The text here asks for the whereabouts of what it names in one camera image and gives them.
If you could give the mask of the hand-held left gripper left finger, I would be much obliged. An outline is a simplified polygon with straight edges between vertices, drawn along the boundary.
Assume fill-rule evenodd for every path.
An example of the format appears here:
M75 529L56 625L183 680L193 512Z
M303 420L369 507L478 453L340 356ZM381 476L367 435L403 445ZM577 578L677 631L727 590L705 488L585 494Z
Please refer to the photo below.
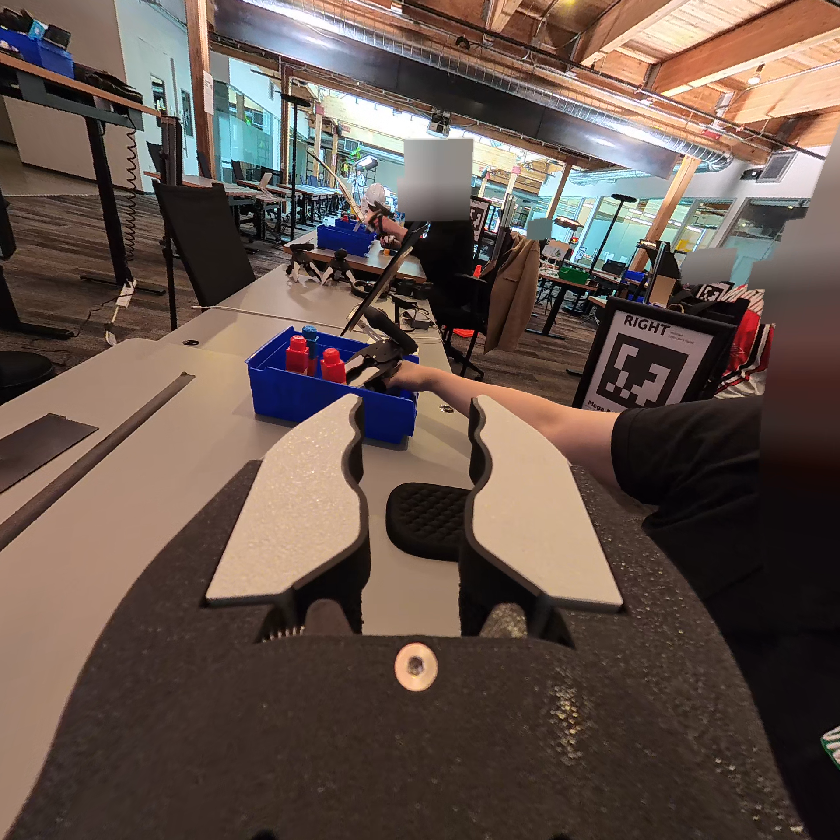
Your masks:
M320 599L361 616L370 577L364 405L336 402L266 453L207 590L210 606L272 604L300 617Z

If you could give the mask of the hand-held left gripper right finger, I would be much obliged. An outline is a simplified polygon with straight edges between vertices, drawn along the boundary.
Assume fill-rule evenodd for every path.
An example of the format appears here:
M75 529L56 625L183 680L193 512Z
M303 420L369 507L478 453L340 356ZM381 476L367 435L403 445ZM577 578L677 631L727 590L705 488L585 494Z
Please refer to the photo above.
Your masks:
M620 612L621 592L561 452L487 395L472 400L469 439L462 591L488 610L519 604L528 625L562 625L563 608Z

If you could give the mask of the person's right forearm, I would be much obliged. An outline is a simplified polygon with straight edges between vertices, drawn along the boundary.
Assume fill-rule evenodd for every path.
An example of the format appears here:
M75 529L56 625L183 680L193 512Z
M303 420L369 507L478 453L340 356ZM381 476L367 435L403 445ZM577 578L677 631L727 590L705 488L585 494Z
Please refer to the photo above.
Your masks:
M465 416L469 414L473 398L488 396L540 432L571 464L589 471L604 487L619 489L612 456L613 428L618 414L586 412L446 371L437 374L433 389L428 392L436 394Z

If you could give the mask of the person's right hand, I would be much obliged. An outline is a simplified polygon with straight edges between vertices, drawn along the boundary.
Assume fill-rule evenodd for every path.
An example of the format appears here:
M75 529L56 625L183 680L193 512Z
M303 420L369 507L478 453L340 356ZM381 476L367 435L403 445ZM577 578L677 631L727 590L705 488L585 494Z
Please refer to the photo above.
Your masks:
M387 389L398 389L409 392L427 392L433 389L440 371L403 360L396 370L384 378Z

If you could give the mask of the slanted display board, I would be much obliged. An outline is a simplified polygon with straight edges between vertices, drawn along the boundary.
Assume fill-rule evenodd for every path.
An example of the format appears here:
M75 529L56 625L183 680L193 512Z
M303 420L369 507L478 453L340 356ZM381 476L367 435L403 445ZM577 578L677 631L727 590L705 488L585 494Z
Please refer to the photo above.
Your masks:
M429 222L425 223L417 223L409 228L408 233L403 237L402 245L399 250L395 253L393 258L390 260L386 268L383 270L380 278L374 284L371 291L366 295L363 299L362 303L354 310L350 320L347 322L345 327L342 329L340 335L344 336L349 331L352 331L359 321L362 319L363 315L367 312L369 308L371 308L372 304L377 301L377 299L381 296L384 289L389 287L392 281L396 278L396 275L401 268L404 260L408 257L410 251L415 246L417 241L420 237L426 233L427 228L429 226Z

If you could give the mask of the black office chair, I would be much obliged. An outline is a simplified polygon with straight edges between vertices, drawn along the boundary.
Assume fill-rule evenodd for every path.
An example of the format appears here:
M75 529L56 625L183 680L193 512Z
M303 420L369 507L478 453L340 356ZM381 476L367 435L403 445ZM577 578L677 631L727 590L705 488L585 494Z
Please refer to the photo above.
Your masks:
M438 330L441 333L447 357L461 365L460 376L466 377L467 370L471 370L477 373L477 381L481 382L484 380L485 372L472 363L471 356L478 337L487 335L490 294L495 283L495 271L491 271L487 276L474 277L460 274L456 277L466 280L470 286L471 298L467 303L457 307L435 285L431 286L428 299L432 306ZM466 353L461 353L453 347L453 336L458 329L465 329L473 333Z

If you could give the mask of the black oval pad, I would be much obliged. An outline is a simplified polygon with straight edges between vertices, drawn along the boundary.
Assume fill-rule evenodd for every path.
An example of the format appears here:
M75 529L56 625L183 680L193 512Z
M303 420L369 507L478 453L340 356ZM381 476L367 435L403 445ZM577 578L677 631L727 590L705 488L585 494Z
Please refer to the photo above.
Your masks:
M409 482L386 502L385 530L401 551L456 563L464 534L467 489Z

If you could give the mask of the brown coat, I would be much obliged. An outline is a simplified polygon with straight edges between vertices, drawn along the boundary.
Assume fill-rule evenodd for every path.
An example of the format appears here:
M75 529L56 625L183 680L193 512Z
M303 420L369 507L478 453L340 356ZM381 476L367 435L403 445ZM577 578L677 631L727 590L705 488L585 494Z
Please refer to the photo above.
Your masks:
M490 294L483 353L517 349L532 315L537 297L539 241L513 233L512 247L500 261Z

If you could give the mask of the person's black shirt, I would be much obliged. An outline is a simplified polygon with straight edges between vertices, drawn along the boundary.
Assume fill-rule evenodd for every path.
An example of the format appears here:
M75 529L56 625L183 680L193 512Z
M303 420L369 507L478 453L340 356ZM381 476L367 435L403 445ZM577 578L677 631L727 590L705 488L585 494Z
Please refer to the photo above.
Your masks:
M726 639L813 838L838 838L838 496L760 481L761 397L623 413L619 487Z

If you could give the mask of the black white pattern sign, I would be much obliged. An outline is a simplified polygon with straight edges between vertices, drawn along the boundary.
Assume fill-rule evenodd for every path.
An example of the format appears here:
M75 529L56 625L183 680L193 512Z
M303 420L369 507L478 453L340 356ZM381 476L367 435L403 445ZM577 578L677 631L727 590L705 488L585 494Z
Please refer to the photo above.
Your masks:
M572 402L617 413L708 399L726 370L737 325L609 298Z

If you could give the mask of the black floor lamp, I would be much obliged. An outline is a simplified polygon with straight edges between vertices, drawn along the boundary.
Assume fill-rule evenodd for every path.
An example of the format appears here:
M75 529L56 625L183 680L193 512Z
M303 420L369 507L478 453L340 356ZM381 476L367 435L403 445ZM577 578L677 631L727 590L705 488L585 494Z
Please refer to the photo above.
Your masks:
M629 196L629 195L621 194L621 193L613 193L611 195L611 198L612 198L612 200L617 202L617 207L616 207L615 213L612 217L612 220L609 224L609 227L607 228L607 230L606 230L606 232L603 236L602 242L601 242L599 248L597 249L597 251L595 252L595 255L592 258L591 266L590 266L589 271L588 271L588 277L589 278L592 278L594 276L594 273L596 271L597 260L600 258L601 254L603 252L604 246L606 245L606 240L608 239L610 233L613 230L613 227L615 226L616 220L617 220L619 214L621 213L621 211L623 209L623 205L625 203L636 204L637 201L638 201L638 199L635 196Z

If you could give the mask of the black rectangular pad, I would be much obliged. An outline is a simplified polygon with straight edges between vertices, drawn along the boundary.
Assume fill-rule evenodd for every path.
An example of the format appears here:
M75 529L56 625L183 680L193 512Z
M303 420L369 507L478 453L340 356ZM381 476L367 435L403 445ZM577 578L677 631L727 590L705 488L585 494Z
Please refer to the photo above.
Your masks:
M98 427L48 413L1 439L1 492L78 444Z

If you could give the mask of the red white striped cloth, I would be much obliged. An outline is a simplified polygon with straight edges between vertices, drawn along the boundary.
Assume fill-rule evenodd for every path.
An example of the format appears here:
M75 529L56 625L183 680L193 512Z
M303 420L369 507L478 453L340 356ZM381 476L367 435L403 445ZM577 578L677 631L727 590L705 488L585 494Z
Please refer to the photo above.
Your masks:
M764 392L774 325L763 320L763 294L763 289L749 289L741 285L721 297L721 301L725 302L746 300L748 308L732 342L729 362L715 393L716 398L761 396Z

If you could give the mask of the wooden standing desk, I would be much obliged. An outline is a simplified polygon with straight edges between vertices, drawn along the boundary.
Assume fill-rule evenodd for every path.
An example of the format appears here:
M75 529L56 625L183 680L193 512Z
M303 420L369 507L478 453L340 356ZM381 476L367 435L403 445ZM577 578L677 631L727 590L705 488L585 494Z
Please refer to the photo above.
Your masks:
M1 55L1 66L3 96L84 118L108 239L113 283L123 286L133 277L123 242L123 231L104 145L104 130L108 124L142 130L143 115L152 114L152 109L140 102L62 76L4 52Z

